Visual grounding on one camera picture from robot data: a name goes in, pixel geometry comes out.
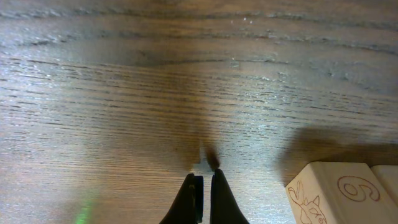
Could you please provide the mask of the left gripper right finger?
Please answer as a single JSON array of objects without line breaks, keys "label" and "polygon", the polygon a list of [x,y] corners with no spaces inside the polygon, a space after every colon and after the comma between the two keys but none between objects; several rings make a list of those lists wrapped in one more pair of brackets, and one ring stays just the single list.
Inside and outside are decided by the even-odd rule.
[{"label": "left gripper right finger", "polygon": [[211,180],[210,224],[249,224],[221,169],[214,171]]}]

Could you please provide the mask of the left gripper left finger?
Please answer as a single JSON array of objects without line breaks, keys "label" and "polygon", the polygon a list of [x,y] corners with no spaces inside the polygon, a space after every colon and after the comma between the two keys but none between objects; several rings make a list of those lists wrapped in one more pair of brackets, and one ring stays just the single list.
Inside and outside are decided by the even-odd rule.
[{"label": "left gripper left finger", "polygon": [[188,174],[160,224],[199,224],[203,221],[203,176]]}]

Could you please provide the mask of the red I block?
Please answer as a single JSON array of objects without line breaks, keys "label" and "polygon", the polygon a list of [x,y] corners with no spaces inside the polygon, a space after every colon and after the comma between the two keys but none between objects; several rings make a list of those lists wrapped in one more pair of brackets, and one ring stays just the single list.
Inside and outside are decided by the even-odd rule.
[{"label": "red I block", "polygon": [[365,163],[311,162],[285,190],[297,223],[397,224],[397,205]]}]

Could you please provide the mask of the yellow C block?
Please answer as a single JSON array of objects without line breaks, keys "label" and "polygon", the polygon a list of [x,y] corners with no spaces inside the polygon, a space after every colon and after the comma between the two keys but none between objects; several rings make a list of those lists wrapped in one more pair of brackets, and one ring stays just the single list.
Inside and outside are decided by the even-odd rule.
[{"label": "yellow C block", "polygon": [[378,181],[394,203],[398,204],[398,166],[378,165],[371,167]]}]

